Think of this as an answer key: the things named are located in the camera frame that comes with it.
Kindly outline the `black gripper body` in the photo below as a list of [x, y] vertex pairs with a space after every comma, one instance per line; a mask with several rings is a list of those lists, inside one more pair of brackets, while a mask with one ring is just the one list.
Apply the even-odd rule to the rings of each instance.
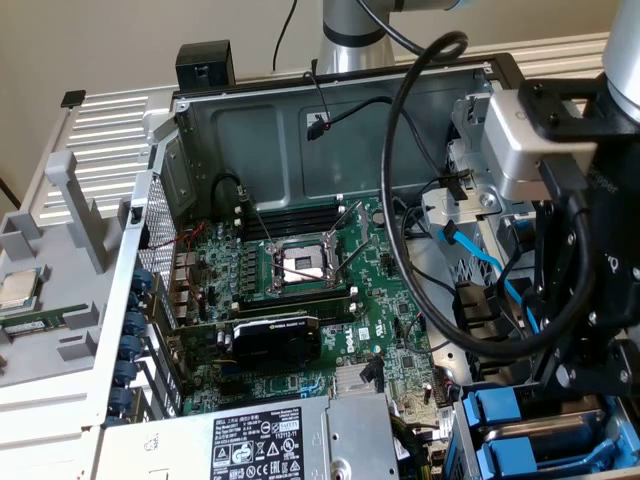
[[599, 143], [587, 184], [596, 276], [589, 333], [607, 342], [639, 323], [639, 140]]

